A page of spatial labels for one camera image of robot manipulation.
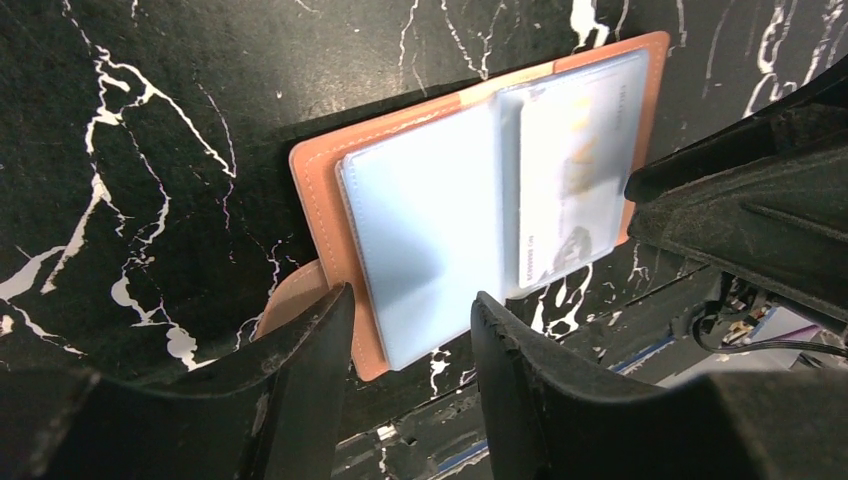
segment wallet stitching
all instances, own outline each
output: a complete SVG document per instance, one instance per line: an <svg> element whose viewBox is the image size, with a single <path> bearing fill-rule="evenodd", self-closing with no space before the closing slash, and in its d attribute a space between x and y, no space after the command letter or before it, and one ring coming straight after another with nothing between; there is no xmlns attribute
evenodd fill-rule
<svg viewBox="0 0 848 480"><path fill-rule="evenodd" d="M319 206L319 204L318 204L318 200L317 200L317 198L315 197L315 189L314 189L314 187L313 187L313 185L312 185L312 177L311 177L311 175L310 175L310 168L309 168L309 165L312 163L312 161L313 161L313 160L316 160L316 159L318 159L318 158L320 158L320 157L322 157L322 156L324 156L324 155L327 155L327 154L330 154L330 153L336 153L336 152L338 152L338 151L340 151L340 150L344 150L345 148L349 148L349 147L352 147L352 146L359 145L359 144L361 144L362 142L366 142L366 141L368 141L368 140L373 140L373 139L376 139L376 138L384 137L384 136L386 136L386 135L389 135L389 134L392 134L392 133L398 132L398 131L403 130L403 129L405 129L405 128L408 128L408 127L410 127L410 126L413 126L413 125L419 124L419 123L421 123L421 122L425 122L425 121L427 121L427 120L430 120L430 119L432 119L432 118L434 118L434 117L437 117L437 116L439 116L439 115L442 115L442 114L445 114L445 113L451 113L451 112L453 112L453 111L459 110L459 109L460 109L460 108L462 108L462 107L463 107L463 105L461 105L461 104L460 104L460 105L455 105L455 106L448 107L448 108L443 108L443 109L441 109L441 110L437 110L437 111L435 111L435 112L433 112L433 113L429 113L429 114L427 114L427 115L422 115L422 116L420 116L420 117L417 117L417 118L415 118L414 120L411 120L411 121L409 121L409 122L404 122L404 123L402 123L402 124L400 124L400 125L396 125L396 126L394 126L394 127L392 127L392 128L388 128L388 129L386 129L386 130L384 130L384 131L382 131L382 132L380 132L380 133L375 133L375 134L372 134L372 135L368 135L368 136L364 136L364 137L359 137L359 138L358 138L358 139L356 139L356 140L351 140L350 142L347 142L347 143L342 144L342 145L337 145L337 146L335 146L335 147L333 147L333 148L331 148L331 149L329 149L329 150L327 150L327 151L324 151L324 152L321 152L321 153L317 153L317 154L313 155L312 157L310 157L310 158L309 158L309 159L308 159L308 160L304 163L304 169L305 169L305 172L306 172L306 176L305 176L305 179L306 179L306 186L309 188L309 194L310 194L310 197L312 198L312 206L313 206L313 208L315 209L315 214L316 214L316 215L317 215L317 217L318 217L318 224L319 224L319 226L320 226L320 228L321 228L321 234L322 234L322 236L324 237L324 245L327 247L327 251L328 251L328 252L329 252L329 254L330 254L330 265L332 266L333 274L334 274L334 275L338 276L338 265L337 265L337 263L336 263L336 256L335 256L335 253L333 253L333 247L332 247L332 245L330 244L329 235L327 235L327 230L326 230L326 228L324 227L324 220L323 220L323 215L321 214L321 207ZM376 322L376 315L374 315L374 314L372 313L372 316L374 316L374 317L375 317L375 318L374 318L374 321ZM355 330L355 329L354 329L354 332L353 332L353 344L354 344L354 346L356 347L356 350L357 350L357 353L358 353L358 358L359 358L359 359L360 359L360 361L363 363L363 367L367 370L367 369L368 369L368 367L370 367L370 366L371 366L371 364L372 364L372 362L371 362L371 358L370 358L370 357L368 357L368 356L366 356L366 355L363 353L363 351L362 351L362 345L361 345L361 343L360 343L360 341L359 341L359 335L357 335L357 332L356 332L356 330Z"/></svg>
<svg viewBox="0 0 848 480"><path fill-rule="evenodd" d="M615 56L618 56L618 55L624 55L625 53L630 53L632 51L635 51L635 50L638 50L638 49L641 49L641 48L648 48L649 53L651 53L651 47L655 48L655 47L659 47L660 45L661 45L660 42L640 43L640 44L634 45L633 47L631 47L629 49L617 51L615 53L610 53L610 54L604 55L604 56L602 56L598 59L595 59L592 63L601 62L601 61L607 60L609 58L612 58L612 57L615 57ZM648 78L646 88L647 88L647 86L653 85L654 82L656 82L656 79L657 79L657 76L658 76L658 71L660 69L660 65L662 65L663 58L661 58L661 55L657 54L657 55L654 55L654 57L655 58L652 58L652 61L651 61L653 68L652 68L651 74ZM564 72L553 72L552 74L556 75L558 73L564 73ZM374 140L374 139L377 139L377 138L380 138L380 137L384 137L386 135L389 135L389 134L398 132L400 130L403 130L405 128L408 128L410 126L413 126L413 125L419 124L421 122L425 122L427 120L430 120L430 119L437 117L441 114L451 113L451 112L454 112L456 110L459 110L459 109L465 108L465 107L470 107L470 105L459 104L459 105L455 105L455 106L452 106L452 107L437 110L436 112L433 112L433 113L430 113L430 114L427 114L427 115L422 115L422 116L417 117L414 120L411 120L409 122L405 122L405 123L402 123L400 125L394 126L392 128L388 128L386 130L383 130L380 133L376 133L376 134L372 134L372 135L368 135L368 136L364 136L364 137L359 137L356 140L351 140L351 141L349 141L345 144L337 145L337 146L335 146L335 147L333 147L329 150L326 150L324 152L320 152L320 153L313 155L312 157L307 159L306 162L304 162L304 171L305 171L305 174L306 174L305 175L306 185L309 188L309 195L312 199L312 206L315 209L316 216L318 217L318 224L319 224L319 227L321 228L321 235L323 236L324 244L327 247L327 251L330 254L330 264L331 264L332 269L333 269L333 274L338 276L338 265L336 263L335 253L333 252L332 245L330 244L330 241L329 241L329 235L327 235L327 230L324 226L324 219L323 219L323 215L321 214L321 207L319 206L318 200L315 196L315 189L312 185L312 177L310 175L310 168L309 168L310 164L314 160L316 160L316 159L318 159L318 158L320 158L324 155L336 153L340 150L344 150L346 148L359 145L362 142L366 142L368 140ZM372 305L371 308L372 308L372 315L375 317L374 321L376 322L376 314L373 313L373 305ZM357 335L356 329L354 329L353 343L356 346L358 358L363 363L363 367L365 367L365 369L367 369L369 366L371 366L371 359L370 359L370 357L367 357L363 354L362 345L360 344L358 337L359 337L359 335Z"/></svg>

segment marble countertop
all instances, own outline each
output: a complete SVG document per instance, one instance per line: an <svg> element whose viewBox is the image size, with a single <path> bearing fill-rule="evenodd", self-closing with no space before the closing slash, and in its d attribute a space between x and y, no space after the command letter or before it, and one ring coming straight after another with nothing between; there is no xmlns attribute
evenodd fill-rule
<svg viewBox="0 0 848 480"><path fill-rule="evenodd" d="M841 58L842 0L0 2L0 368L167 380L250 341L315 258L300 139L640 33L672 48L649 160ZM510 308L560 338L696 268L630 242ZM372 383L343 435L473 378L467 336Z"/></svg>

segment wire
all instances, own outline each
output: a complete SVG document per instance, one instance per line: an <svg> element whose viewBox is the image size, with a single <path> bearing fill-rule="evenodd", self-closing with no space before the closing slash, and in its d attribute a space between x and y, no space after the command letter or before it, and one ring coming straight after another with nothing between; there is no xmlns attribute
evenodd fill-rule
<svg viewBox="0 0 848 480"><path fill-rule="evenodd" d="M821 343L813 343L813 342L799 342L795 340L764 340L761 342L754 342L748 345L741 345L736 347L711 347L704 343L704 340L701 338L701 322L704 320L704 317L701 317L692 324L692 336L695 338L695 343L698 344L699 347L710 353L719 353L719 354L734 354L734 353L746 353L746 352L756 352L758 350L771 350L775 348L784 348L788 350L805 350L809 352L818 352L824 353L826 355L835 355L838 357L848 358L848 350L844 348L834 347L832 345L824 345Z"/></svg>

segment brown leather wallet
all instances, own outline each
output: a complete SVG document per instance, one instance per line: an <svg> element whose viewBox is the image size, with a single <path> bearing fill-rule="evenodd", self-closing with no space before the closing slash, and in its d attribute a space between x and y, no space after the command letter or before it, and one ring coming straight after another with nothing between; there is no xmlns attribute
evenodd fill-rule
<svg viewBox="0 0 848 480"><path fill-rule="evenodd" d="M633 156L632 169L637 169L645 163L668 43L669 36L665 32L642 35L493 78L462 91L298 144L291 152L290 166L315 240L321 268L318 264L311 263L303 267L308 270L298 270L289 277L292 280L287 278L281 283L280 293L272 296L266 315L263 315L260 321L259 334L285 323L286 318L294 318L299 313L296 310L303 307L304 301L315 295L320 297L320 293L326 291L328 286L348 282L353 286L356 297L352 346L356 371L365 381L373 380L388 371L357 244L348 221L343 193L336 179L338 162L348 153L475 105L505 87L644 49L650 54L650 67L643 97L639 136ZM627 202L619 232L619 243L627 240L627 225L632 214L633 204ZM304 286L309 287L306 292L301 288Z"/></svg>

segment wallet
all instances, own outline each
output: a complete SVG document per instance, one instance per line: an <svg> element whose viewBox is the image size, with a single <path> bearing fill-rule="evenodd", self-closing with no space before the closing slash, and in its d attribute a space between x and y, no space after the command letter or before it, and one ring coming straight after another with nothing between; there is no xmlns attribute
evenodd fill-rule
<svg viewBox="0 0 848 480"><path fill-rule="evenodd" d="M624 183L645 161L668 43L561 58L292 150L320 262L293 276L353 286L360 378L467 331L477 291L521 296L627 239Z"/></svg>

